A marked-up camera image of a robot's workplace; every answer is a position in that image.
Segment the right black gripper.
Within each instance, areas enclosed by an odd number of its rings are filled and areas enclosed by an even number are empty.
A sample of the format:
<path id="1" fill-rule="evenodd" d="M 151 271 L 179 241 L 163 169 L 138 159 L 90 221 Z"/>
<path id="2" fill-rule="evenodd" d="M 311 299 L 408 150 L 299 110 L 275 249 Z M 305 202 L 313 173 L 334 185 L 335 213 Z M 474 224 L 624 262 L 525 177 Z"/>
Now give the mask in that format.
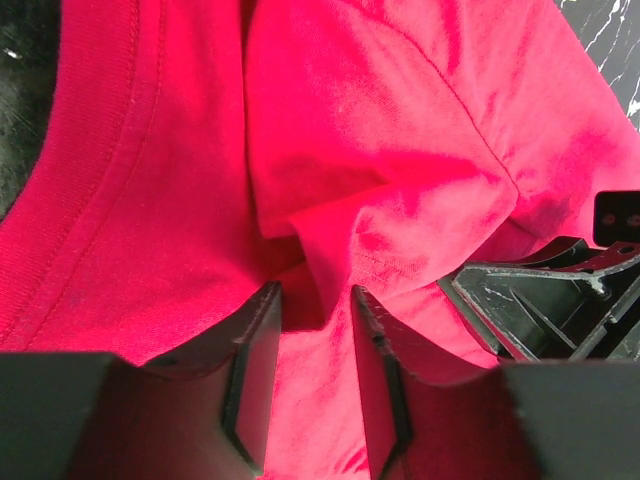
<path id="1" fill-rule="evenodd" d="M 506 267 L 462 267 L 438 286 L 474 339 L 501 360 L 637 360 L 639 193 L 598 193 L 593 226 L 601 248 L 555 238 Z"/>

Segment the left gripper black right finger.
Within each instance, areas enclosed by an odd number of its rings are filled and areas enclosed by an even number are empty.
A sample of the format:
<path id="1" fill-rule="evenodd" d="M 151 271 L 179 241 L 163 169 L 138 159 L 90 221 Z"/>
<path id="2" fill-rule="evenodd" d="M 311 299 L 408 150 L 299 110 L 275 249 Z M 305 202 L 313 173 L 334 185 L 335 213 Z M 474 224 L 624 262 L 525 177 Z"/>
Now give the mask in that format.
<path id="1" fill-rule="evenodd" d="M 352 290 L 375 479 L 635 479 L 639 367 L 469 363 Z"/>

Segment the pink red t shirt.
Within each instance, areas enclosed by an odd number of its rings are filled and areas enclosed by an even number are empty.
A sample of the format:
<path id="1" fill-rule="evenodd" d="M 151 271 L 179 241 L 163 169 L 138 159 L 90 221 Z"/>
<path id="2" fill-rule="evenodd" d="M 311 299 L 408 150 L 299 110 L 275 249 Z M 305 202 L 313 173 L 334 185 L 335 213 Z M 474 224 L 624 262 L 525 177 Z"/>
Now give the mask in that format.
<path id="1" fill-rule="evenodd" d="M 143 363 L 288 303 L 265 475 L 369 474 L 353 285 L 481 366 L 437 280 L 589 232 L 639 135 L 551 1 L 53 1 L 1 11 L 1 347 Z M 27 125 L 21 119 L 28 117 Z"/>

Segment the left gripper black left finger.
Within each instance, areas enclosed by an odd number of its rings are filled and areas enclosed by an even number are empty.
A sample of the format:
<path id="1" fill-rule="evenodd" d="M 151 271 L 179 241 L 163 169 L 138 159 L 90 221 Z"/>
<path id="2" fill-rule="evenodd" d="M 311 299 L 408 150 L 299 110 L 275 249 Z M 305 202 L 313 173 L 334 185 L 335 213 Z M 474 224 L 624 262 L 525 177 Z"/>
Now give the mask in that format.
<path id="1" fill-rule="evenodd" d="M 280 333 L 274 282 L 141 366 L 106 352 L 3 354 L 2 477 L 259 477 Z"/>

